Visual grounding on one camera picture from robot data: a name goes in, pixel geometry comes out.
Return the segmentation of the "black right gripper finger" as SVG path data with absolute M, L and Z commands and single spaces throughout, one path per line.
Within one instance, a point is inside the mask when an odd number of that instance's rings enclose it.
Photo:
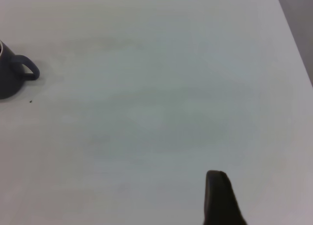
M 206 173 L 204 196 L 205 225 L 245 225 L 230 179 L 223 171 Z

